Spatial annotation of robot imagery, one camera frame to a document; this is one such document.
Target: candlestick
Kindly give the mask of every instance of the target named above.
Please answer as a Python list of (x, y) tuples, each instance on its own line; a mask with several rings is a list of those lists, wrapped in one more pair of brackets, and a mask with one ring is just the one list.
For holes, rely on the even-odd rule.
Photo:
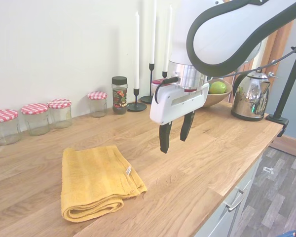
[(170, 39), (171, 39), (171, 26), (172, 26), (172, 6), (170, 5), (169, 6), (169, 11), (168, 11), (167, 37), (166, 37), (166, 45), (165, 45), (165, 52), (164, 52), (164, 62), (163, 62), (162, 76), (165, 75), (166, 72), (168, 72)]
[(135, 95), (135, 102), (127, 104), (128, 111), (140, 112), (140, 111), (145, 110), (147, 108), (147, 105), (145, 105), (144, 103), (137, 102), (137, 96), (139, 95), (139, 89), (134, 89), (134, 95)]
[(155, 40), (156, 40), (156, 12), (157, 12), (157, 0), (153, 0), (152, 5), (152, 46), (151, 46), (151, 59), (150, 63), (154, 64), (154, 47), (155, 47)]
[(149, 70), (150, 70), (150, 93), (147, 96), (143, 96), (142, 98), (140, 98), (141, 101), (143, 101), (144, 103), (147, 104), (151, 104), (152, 103), (152, 94), (151, 94), (151, 83), (152, 83), (152, 73), (153, 73), (153, 69), (154, 69), (154, 64), (149, 63)]
[(135, 42), (135, 83), (134, 89), (139, 89), (139, 23), (140, 18), (138, 12), (135, 14), (136, 17), (136, 42)]

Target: fruit bowl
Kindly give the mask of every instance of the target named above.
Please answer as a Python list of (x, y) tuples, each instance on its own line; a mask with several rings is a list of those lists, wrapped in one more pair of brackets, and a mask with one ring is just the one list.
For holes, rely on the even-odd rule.
[(232, 86), (228, 82), (226, 82), (222, 79), (219, 79), (219, 78), (211, 79), (208, 81), (208, 83), (212, 84), (216, 81), (221, 81), (226, 85), (226, 92), (223, 94), (208, 94), (203, 107), (210, 107), (212, 105), (218, 104), (220, 101), (222, 101), (224, 98), (226, 98), (232, 92)]

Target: towel label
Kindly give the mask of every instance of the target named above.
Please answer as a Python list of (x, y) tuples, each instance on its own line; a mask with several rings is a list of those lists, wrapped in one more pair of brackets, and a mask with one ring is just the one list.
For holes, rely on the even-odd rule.
[(127, 170), (126, 170), (126, 174), (127, 174), (128, 176), (129, 176), (129, 174), (130, 174), (130, 171), (132, 171), (132, 167), (129, 166), (129, 167), (127, 168)]

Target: kettle base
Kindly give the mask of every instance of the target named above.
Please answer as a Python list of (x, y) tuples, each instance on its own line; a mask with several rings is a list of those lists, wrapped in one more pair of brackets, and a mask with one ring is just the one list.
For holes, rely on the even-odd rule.
[(242, 119), (242, 120), (245, 120), (245, 121), (251, 121), (251, 122), (261, 121), (264, 118), (264, 116), (262, 116), (262, 117), (255, 117), (255, 118), (253, 118), (253, 117), (247, 117), (247, 116), (239, 115), (239, 114), (235, 113), (232, 110), (231, 110), (231, 114), (233, 116), (235, 116), (236, 118), (238, 118), (238, 119)]

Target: white cabinet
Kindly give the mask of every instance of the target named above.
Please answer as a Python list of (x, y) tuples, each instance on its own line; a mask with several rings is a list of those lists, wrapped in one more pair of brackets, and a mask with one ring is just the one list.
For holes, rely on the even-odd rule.
[(195, 237), (233, 237), (259, 163), (260, 158), (196, 233)]

